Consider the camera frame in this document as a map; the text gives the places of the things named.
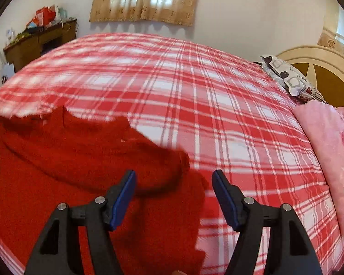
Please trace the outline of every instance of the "red knit garment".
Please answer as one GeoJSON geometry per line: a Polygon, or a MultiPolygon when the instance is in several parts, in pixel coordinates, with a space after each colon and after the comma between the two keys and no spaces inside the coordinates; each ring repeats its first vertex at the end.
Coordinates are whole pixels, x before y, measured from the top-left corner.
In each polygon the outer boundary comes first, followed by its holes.
{"type": "MultiPolygon", "coordinates": [[[[87,204],[137,175],[136,196],[111,233],[125,275],[199,274],[205,253],[195,250],[206,180],[183,151],[159,147],[126,118],[90,122],[63,107],[52,114],[0,117],[0,237],[25,265],[60,202],[87,204]]],[[[80,228],[85,274],[94,274],[80,228]]]]}

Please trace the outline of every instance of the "pink blanket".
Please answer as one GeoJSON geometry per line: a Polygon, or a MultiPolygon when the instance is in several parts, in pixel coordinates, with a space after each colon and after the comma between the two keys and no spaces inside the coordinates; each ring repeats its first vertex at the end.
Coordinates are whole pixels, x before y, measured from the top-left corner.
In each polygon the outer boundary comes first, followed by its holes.
{"type": "Polygon", "coordinates": [[[344,107],[310,101],[293,110],[309,138],[330,187],[344,236],[344,107]]]}

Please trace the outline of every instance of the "plaid blanket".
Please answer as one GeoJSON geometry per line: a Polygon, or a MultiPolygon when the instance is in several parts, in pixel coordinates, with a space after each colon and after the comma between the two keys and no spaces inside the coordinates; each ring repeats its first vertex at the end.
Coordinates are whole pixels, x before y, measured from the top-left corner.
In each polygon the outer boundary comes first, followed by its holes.
{"type": "MultiPolygon", "coordinates": [[[[292,204],[324,274],[344,263],[329,187],[292,113],[298,101],[259,65],[154,35],[86,36],[33,61],[0,88],[2,116],[60,105],[84,119],[126,116],[156,143],[185,149],[209,182],[222,169],[245,196],[265,205],[292,204]]],[[[201,274],[223,274],[237,238],[210,187],[196,244],[206,252],[201,274]]],[[[263,272],[268,243],[265,229],[255,274],[263,272]]],[[[14,274],[23,274],[26,262],[1,239],[0,255],[14,274]]]]}

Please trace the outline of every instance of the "pillow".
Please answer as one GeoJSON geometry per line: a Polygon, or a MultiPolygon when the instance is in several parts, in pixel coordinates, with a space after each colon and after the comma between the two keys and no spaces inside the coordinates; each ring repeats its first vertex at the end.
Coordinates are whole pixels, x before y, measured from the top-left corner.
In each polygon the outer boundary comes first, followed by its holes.
{"type": "Polygon", "coordinates": [[[327,103],[318,89],[297,68],[276,56],[264,55],[262,56],[262,60],[261,66],[263,70],[290,95],[304,102],[317,100],[327,103]]]}

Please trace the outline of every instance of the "wooden headboard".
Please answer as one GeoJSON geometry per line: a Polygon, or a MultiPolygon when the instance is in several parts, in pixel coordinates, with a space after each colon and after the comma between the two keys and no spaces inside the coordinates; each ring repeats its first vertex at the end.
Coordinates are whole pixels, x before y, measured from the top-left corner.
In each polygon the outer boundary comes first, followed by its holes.
{"type": "Polygon", "coordinates": [[[305,45],[286,50],[278,58],[292,64],[334,107],[344,106],[344,56],[328,47],[305,45]]]}

